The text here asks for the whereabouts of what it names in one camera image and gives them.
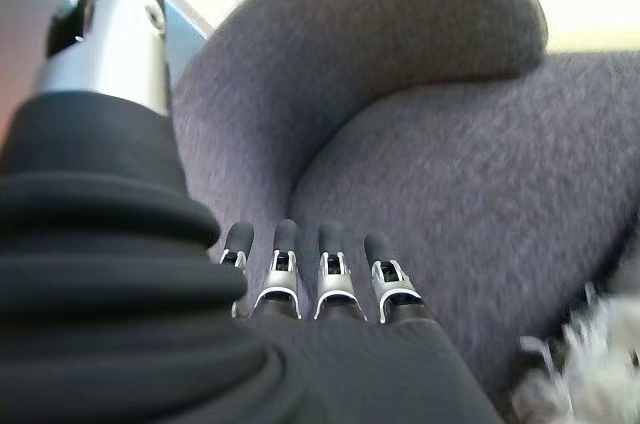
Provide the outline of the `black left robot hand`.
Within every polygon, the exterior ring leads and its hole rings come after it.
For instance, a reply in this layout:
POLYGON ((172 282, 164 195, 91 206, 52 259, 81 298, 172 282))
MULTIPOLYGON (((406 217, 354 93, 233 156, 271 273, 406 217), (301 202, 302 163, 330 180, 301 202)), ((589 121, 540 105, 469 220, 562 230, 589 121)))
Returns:
POLYGON ((496 423, 416 298, 392 322, 238 319, 187 191, 163 0, 67 0, 1 150, 5 423, 496 423))

